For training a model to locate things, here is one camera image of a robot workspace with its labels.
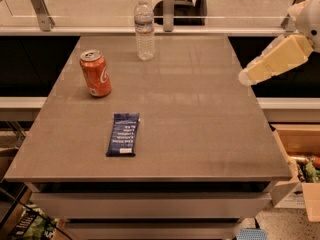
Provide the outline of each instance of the bottle label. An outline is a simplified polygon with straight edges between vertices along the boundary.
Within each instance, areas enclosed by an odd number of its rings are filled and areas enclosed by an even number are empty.
[[[154,31],[152,21],[137,21],[135,20],[136,32],[138,34],[150,34]]]

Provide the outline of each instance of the bottle cap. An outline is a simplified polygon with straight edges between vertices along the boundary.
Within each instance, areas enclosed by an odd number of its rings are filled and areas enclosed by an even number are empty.
[[[147,4],[148,0],[138,0],[139,4]]]

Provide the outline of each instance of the gray table top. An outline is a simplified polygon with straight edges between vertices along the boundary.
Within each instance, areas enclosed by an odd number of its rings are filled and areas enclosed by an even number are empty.
[[[93,98],[80,53],[106,57],[112,92]],[[9,168],[6,179],[263,181],[291,178],[225,35],[156,37],[136,55],[132,35],[81,37]],[[106,157],[113,114],[139,112],[136,156]]]

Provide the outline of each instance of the blue packet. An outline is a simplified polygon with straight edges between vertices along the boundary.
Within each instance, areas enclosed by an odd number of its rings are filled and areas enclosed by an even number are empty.
[[[139,113],[114,114],[107,156],[135,156]]]

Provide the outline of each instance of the desk drawer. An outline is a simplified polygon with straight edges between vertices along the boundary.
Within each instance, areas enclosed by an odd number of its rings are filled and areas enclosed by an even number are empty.
[[[65,223],[82,239],[233,239],[240,223]]]
[[[271,200],[268,193],[34,193],[31,200],[51,217],[245,218]]]

